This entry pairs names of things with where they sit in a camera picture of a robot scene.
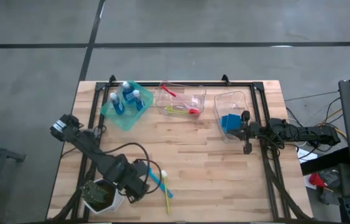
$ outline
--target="wooden tabletop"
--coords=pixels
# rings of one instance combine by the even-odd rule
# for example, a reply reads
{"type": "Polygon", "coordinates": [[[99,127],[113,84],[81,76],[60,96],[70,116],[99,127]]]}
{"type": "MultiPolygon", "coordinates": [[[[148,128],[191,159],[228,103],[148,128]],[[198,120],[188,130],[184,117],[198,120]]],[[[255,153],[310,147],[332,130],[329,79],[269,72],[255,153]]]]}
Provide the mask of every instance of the wooden tabletop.
{"type": "MultiPolygon", "coordinates": [[[[263,81],[270,116],[287,119],[279,81],[263,81]]],[[[88,124],[96,82],[80,82],[73,114],[88,124]]],[[[155,93],[157,88],[147,88],[155,93]]],[[[126,199],[115,212],[99,215],[91,213],[90,221],[106,222],[247,222],[271,221],[269,198],[265,181],[260,146],[252,140],[253,151],[242,153],[243,142],[223,143],[213,113],[214,97],[220,93],[243,91],[247,107],[255,120],[250,90],[247,87],[207,87],[205,110],[198,120],[165,116],[155,103],[143,114],[129,132],[117,128],[105,119],[108,131],[101,139],[101,149],[110,150],[127,142],[142,144],[150,159],[168,173],[168,187],[174,196],[170,199],[171,214],[166,213],[165,195],[159,189],[141,201],[130,204],[126,199]]],[[[98,103],[97,125],[101,97],[98,103]]],[[[64,152],[73,146],[66,143],[64,152]]],[[[122,151],[129,161],[144,158],[137,146],[122,151]]],[[[80,168],[81,152],[65,155],[58,168],[48,217],[54,217],[75,190],[80,168]]],[[[297,153],[293,146],[281,150],[280,163],[285,187],[307,214],[312,215],[303,183],[297,153]]],[[[277,205],[283,217],[278,192],[277,205]]]]}

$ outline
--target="green basket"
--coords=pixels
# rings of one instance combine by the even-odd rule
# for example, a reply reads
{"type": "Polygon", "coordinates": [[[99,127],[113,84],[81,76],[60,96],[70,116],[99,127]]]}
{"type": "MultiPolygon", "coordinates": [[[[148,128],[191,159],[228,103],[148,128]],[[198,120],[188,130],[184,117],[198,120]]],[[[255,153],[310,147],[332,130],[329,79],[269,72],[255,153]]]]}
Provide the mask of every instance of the green basket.
{"type": "Polygon", "coordinates": [[[115,112],[113,103],[109,100],[103,107],[100,109],[100,113],[105,115],[108,119],[110,119],[114,124],[120,127],[124,131],[128,131],[132,128],[132,126],[136,123],[136,121],[143,115],[143,113],[151,106],[154,100],[154,94],[149,90],[146,90],[143,86],[140,86],[135,81],[129,80],[128,83],[132,85],[135,90],[139,90],[142,96],[142,100],[144,101],[145,106],[139,111],[136,108],[136,103],[133,101],[132,103],[126,103],[123,95],[122,95],[122,85],[116,92],[120,101],[124,103],[125,111],[123,114],[118,115],[115,112]]]}

